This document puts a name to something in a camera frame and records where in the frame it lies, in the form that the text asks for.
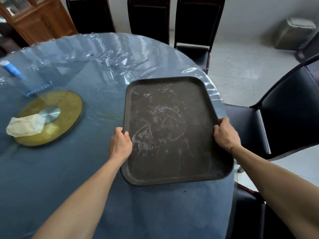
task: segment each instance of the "blue tablecloth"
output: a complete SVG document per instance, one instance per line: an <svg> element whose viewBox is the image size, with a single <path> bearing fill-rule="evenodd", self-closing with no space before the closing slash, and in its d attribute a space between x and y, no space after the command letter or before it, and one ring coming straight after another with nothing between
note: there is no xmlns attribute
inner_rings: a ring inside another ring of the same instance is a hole
<svg viewBox="0 0 319 239"><path fill-rule="evenodd" d="M76 127L47 146L27 148L6 134L26 98L0 70L0 238L29 238L51 213L107 161L114 128L122 126L126 86L136 79L195 76L219 117L223 100L191 59L159 41L131 34L90 34L34 45L5 57L29 85L70 90L84 102ZM119 172L94 238L225 238L233 172L217 181L134 187Z"/></svg>

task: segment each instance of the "gold turntable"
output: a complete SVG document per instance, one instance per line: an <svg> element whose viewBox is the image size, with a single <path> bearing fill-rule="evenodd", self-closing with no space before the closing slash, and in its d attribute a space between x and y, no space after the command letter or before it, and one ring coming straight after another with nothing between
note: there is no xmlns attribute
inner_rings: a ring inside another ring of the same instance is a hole
<svg viewBox="0 0 319 239"><path fill-rule="evenodd" d="M47 93L29 103L18 118L40 114L46 118L39 134L14 138L26 146L38 146L52 142L67 132L79 119L83 103L80 96L68 90Z"/></svg>

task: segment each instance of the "person's left hand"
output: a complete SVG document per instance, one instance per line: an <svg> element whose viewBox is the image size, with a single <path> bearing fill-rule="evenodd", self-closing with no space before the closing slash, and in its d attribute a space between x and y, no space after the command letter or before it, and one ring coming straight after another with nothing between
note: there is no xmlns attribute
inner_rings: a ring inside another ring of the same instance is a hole
<svg viewBox="0 0 319 239"><path fill-rule="evenodd" d="M123 128L115 128L115 134L111 139L110 159L119 159L124 162L131 154L133 143L129 132L122 133Z"/></svg>

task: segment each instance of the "tray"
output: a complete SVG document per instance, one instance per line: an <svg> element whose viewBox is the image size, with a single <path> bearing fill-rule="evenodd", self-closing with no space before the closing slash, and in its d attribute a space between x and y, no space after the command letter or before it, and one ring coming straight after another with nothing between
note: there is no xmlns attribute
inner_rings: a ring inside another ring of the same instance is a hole
<svg viewBox="0 0 319 239"><path fill-rule="evenodd" d="M196 77L136 80L126 88L123 132L133 142L122 165L132 185L215 180L233 158L214 140L219 124L205 84Z"/></svg>

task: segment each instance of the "hand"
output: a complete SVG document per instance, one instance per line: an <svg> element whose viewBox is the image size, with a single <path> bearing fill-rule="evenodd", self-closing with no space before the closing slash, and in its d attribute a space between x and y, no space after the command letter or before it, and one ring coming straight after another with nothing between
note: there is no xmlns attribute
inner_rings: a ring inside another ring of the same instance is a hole
<svg viewBox="0 0 319 239"><path fill-rule="evenodd" d="M122 133L123 128L116 127L111 139L110 159L119 159L124 162L131 154L133 143L129 132Z"/></svg>
<svg viewBox="0 0 319 239"><path fill-rule="evenodd" d="M220 126L214 126L214 138L216 143L226 152L231 151L234 146L241 146L240 138L236 130L229 123L229 118L224 117L220 120Z"/></svg>

